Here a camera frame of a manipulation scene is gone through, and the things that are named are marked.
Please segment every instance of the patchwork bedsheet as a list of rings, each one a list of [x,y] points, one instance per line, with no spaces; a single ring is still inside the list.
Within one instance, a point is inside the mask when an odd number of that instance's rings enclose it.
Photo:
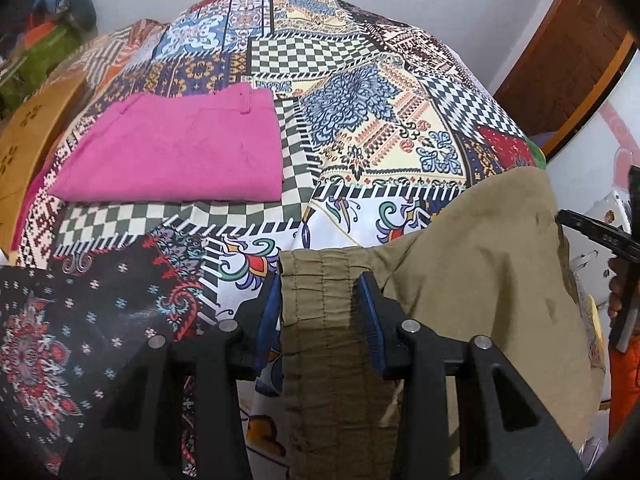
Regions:
[[[428,227],[473,184],[533,165],[538,155],[440,40],[341,0],[205,0],[154,27],[141,46],[66,131],[18,262],[45,268],[52,253],[92,253],[105,238],[170,225],[202,239],[201,322],[233,317],[255,297],[279,250],[389,242]],[[113,102],[141,91],[204,94],[239,81],[274,93],[279,202],[64,204],[48,195],[60,165]],[[174,320],[175,335],[194,319]],[[257,479],[287,477],[281,355],[276,340],[261,377],[239,385]],[[185,471],[195,474],[189,431],[183,444]]]

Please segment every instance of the orange garment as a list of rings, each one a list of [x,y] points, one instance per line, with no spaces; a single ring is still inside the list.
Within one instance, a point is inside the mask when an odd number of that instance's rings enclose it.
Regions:
[[[626,353],[609,349],[611,407],[609,441],[622,426],[640,396],[640,335],[629,341]]]

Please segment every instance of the bed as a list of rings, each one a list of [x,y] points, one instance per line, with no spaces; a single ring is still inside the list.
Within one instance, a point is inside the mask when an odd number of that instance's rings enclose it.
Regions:
[[[482,179],[515,166],[544,165],[540,151],[445,44],[341,0],[205,0],[170,24],[142,20],[98,38],[51,79],[75,70],[87,72],[90,101],[34,184],[17,237],[17,265],[39,269],[43,280],[44,269],[52,266],[73,265],[75,275],[84,275],[86,258],[97,261],[104,252],[136,246],[149,236],[149,243],[158,244],[161,232],[202,248],[195,251],[197,269],[191,269],[197,302],[180,316],[158,309],[140,326],[140,337],[165,327],[181,338],[233,317],[241,301],[258,294],[268,270],[276,269],[281,250],[385,244],[427,228],[444,206]],[[60,167],[112,103],[134,92],[179,98],[241,81],[274,94],[284,160],[279,202],[81,204],[48,194]],[[110,272],[117,276],[125,267],[120,263]],[[155,285],[145,286],[151,291]],[[92,324],[101,323],[98,317]],[[104,339],[115,341],[105,353],[126,342],[118,330],[104,325]],[[65,340],[64,333],[50,335]],[[107,375],[74,383],[75,360],[88,355],[83,344],[69,343],[59,370],[79,411],[82,402],[103,401],[109,381]],[[3,380],[15,391],[23,387]],[[246,445],[258,479],[287,478],[282,382],[276,341],[260,378],[239,384]],[[185,385],[186,399],[192,386]],[[22,432],[56,472],[81,416],[60,415],[74,423],[56,433],[28,403],[14,402],[12,409],[19,430],[21,419],[30,420],[34,429],[24,426]],[[186,410],[182,449],[190,475],[196,474],[193,446],[193,415]]]

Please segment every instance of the yellow object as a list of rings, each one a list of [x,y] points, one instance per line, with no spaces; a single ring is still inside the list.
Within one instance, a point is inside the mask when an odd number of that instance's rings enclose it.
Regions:
[[[9,253],[22,199],[84,95],[84,73],[45,88],[20,106],[0,137],[0,248]]]

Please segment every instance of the checkered pattern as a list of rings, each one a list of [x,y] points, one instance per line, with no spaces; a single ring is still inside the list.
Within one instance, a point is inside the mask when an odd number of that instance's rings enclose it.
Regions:
[[[321,171],[320,159],[313,154],[305,127],[298,121],[296,100],[276,101],[282,137],[284,182],[282,200],[268,203],[197,202],[190,222],[201,226],[249,227],[264,222],[299,221],[311,199]]]
[[[476,126],[481,124],[504,134],[525,139],[518,125],[493,98],[473,94],[451,79],[440,76],[418,76],[429,89],[438,110],[450,126],[484,144]]]
[[[326,72],[344,67],[363,56],[378,52],[366,38],[334,41],[318,38],[262,38],[252,40],[252,73]]]
[[[85,242],[115,234],[141,235],[190,207],[191,203],[70,203],[65,209],[56,245],[69,245],[78,240]]]

